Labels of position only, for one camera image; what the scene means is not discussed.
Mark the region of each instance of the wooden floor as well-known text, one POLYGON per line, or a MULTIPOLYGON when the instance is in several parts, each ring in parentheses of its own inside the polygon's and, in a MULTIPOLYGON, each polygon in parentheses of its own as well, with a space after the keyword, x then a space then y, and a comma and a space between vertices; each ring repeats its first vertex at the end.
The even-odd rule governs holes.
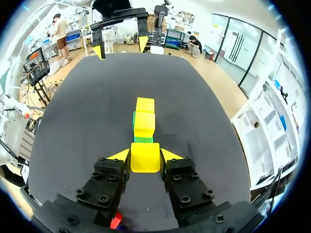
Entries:
MULTIPOLYGON (((138 44, 134 45, 115 45, 114 52, 139 52, 138 44)), ((200 55, 198 58, 193 58, 188 54, 185 50, 174 50, 174 49, 165 49, 165 55, 184 57, 187 59, 190 64, 197 70, 197 72, 202 76, 202 78, 206 81, 206 83, 210 86, 210 88, 215 93, 218 98, 220 104, 222 105, 224 111, 226 112, 229 119, 231 119, 238 110, 245 104, 247 101, 246 96, 243 92, 238 88, 238 86, 232 81, 232 79, 214 62, 207 60, 203 55, 200 55)), ((62 80, 66 78, 69 72, 79 63, 79 61, 85 56, 85 51, 80 49, 76 51, 70 52, 72 61, 66 65, 65 67, 60 68, 60 70, 55 73, 53 76, 49 76, 45 84, 47 87, 52 87, 57 89, 58 86, 61 85, 62 80)), ((29 88, 29 95, 26 95, 28 91, 28 86, 21 87, 20 92, 20 101, 26 102, 29 105, 36 106, 44 106, 44 104, 39 101, 36 93, 33 92, 33 89, 29 88)), ((38 111, 33 111, 34 118, 41 116, 42 114, 38 111)), ((19 170, 13 166, 9 166, 9 168, 15 172, 19 173, 19 170)), ((8 191, 11 193, 14 200, 16 200, 17 205, 23 209, 25 214, 28 217, 32 216, 31 207, 27 204, 27 202, 23 199, 21 194, 19 193, 19 188, 15 185, 5 181, 2 179, 8 191)))

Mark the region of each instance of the glass wall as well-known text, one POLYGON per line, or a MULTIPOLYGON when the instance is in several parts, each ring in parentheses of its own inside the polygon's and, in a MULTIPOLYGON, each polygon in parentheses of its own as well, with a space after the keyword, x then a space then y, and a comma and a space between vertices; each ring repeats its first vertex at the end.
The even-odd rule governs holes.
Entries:
POLYGON ((229 27, 217 64, 239 84, 253 57, 260 41, 261 30, 236 19, 229 20, 229 27))
POLYGON ((267 69, 269 62, 271 62, 275 47, 276 39, 266 33, 263 33, 255 59, 240 85, 240 88, 247 96, 250 95, 259 78, 262 77, 267 69))
POLYGON ((225 29, 227 27, 229 18, 225 16, 212 16, 212 31, 209 34, 208 42, 205 44, 205 49, 207 51, 212 51, 215 53, 214 61, 217 56, 220 45, 225 37, 225 29))
POLYGON ((212 24, 207 50, 215 52, 214 61, 249 96, 272 58, 276 38, 247 22, 222 15, 213 15, 212 24))

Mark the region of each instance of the screw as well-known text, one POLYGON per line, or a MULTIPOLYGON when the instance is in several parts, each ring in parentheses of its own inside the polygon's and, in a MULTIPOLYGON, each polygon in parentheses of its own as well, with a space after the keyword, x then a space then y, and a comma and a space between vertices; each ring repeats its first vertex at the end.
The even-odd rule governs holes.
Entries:
POLYGON ((96 179, 96 178, 99 178, 99 172, 93 172, 92 173, 92 179, 96 179))
POLYGON ((196 173, 196 172, 194 172, 194 173, 191 173, 191 179, 192 180, 195 180, 195 179, 197 179, 199 176, 198 176, 198 173, 196 173))
POLYGON ((191 198, 190 198, 189 196, 183 196, 183 197, 180 199, 181 206, 186 206, 186 205, 188 205, 190 201, 191 201, 191 198))
POLYGON ((234 232, 234 230, 233 230, 233 228, 232 227, 226 227, 225 229, 224 229, 224 231, 223 231, 224 233, 233 233, 234 232))
POLYGON ((84 194, 84 191, 82 189, 78 189, 77 190, 77 195, 82 195, 82 194, 84 194))
POLYGON ((206 190, 206 191, 205 191, 205 196, 206 196, 207 198, 213 197, 213 190, 211 190, 211 189, 206 190))
POLYGON ((116 181, 117 177, 115 175, 109 176, 109 181, 114 182, 116 181))
POLYGON ((173 180, 175 182, 181 181, 181 176, 180 175, 175 175, 175 176, 173 176, 173 180))
POLYGON ((99 202, 100 203, 107 203, 108 201, 109 201, 109 197, 107 197, 107 196, 101 196, 100 198, 98 198, 98 200, 99 200, 99 202))
POLYGON ((217 215, 217 216, 215 217, 215 222, 216 222, 217 224, 222 224, 222 223, 224 223, 224 222, 225 222, 224 216, 223 216, 223 215, 217 215))
POLYGON ((59 233, 70 233, 67 229, 61 228, 58 230, 59 233))
POLYGON ((67 218, 67 223, 71 227, 75 227, 75 226, 77 226, 79 224, 79 219, 76 216, 69 216, 67 218))

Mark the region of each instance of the person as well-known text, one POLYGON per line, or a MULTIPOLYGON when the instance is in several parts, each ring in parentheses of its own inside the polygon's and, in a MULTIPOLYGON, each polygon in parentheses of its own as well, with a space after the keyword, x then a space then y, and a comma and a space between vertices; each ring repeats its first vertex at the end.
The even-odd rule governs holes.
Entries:
POLYGON ((56 36, 57 47, 58 47, 58 49, 61 50, 62 55, 65 59, 64 64, 63 64, 63 67, 64 67, 65 65, 67 65, 72 60, 72 58, 70 57, 70 54, 69 54, 69 49, 67 47, 67 43, 66 43, 66 36, 67 36, 66 26, 67 26, 67 23, 64 19, 60 18, 60 14, 54 15, 53 21, 55 22, 55 32, 52 34, 52 37, 54 35, 56 36))
POLYGON ((194 35, 190 36, 190 41, 188 42, 189 53, 193 57, 198 57, 202 53, 201 42, 196 39, 194 35))

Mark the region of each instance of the yellow block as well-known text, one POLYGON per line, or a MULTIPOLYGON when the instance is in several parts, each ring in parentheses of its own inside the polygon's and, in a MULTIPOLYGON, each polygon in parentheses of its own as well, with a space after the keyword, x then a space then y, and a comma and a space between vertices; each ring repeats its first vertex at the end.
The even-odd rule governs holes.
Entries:
POLYGON ((99 59, 105 60, 104 58, 102 58, 101 46, 99 46, 99 45, 95 46, 95 47, 93 47, 93 50, 95 51, 95 53, 99 57, 99 59))
POLYGON ((155 113, 155 100, 138 97, 136 112, 155 113))
POLYGON ((167 162, 168 160, 172 160, 172 159, 183 159, 183 157, 180 157, 177 154, 169 152, 168 150, 161 149, 161 151, 162 151, 162 154, 164 156, 165 162, 167 162))
POLYGON ((110 156, 108 159, 119 159, 119 160, 125 161, 129 150, 130 149, 126 149, 124 151, 121 151, 115 155, 110 156))
POLYGON ((134 137, 152 138, 156 129, 154 113, 136 112, 134 122, 134 137))
POLYGON ((139 43, 139 51, 143 52, 148 42, 148 36, 139 36, 138 43, 139 43))
POLYGON ((131 170, 138 173, 160 171, 160 144, 132 143, 131 170))

